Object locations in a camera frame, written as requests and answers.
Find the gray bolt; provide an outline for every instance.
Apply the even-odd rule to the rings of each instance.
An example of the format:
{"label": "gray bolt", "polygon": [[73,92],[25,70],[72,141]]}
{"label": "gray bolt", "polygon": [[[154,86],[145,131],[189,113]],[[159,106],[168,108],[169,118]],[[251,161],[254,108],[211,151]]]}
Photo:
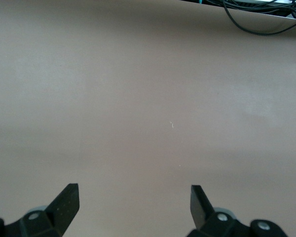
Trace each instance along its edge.
{"label": "gray bolt", "polygon": [[223,213],[218,214],[217,217],[221,221],[227,221],[228,220],[228,217]]}
{"label": "gray bolt", "polygon": [[32,215],[29,216],[29,220],[34,220],[39,216],[39,213],[33,213]]}
{"label": "gray bolt", "polygon": [[258,222],[258,226],[265,231],[269,231],[271,229],[270,226],[263,221]]}

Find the beige table surface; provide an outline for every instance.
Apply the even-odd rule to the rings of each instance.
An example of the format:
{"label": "beige table surface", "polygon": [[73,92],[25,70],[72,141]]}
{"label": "beige table surface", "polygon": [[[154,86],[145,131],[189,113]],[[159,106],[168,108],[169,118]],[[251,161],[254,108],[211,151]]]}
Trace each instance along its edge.
{"label": "beige table surface", "polygon": [[185,237],[191,184],[296,237],[296,30],[178,0],[0,0],[0,217],[75,182],[66,237]]}

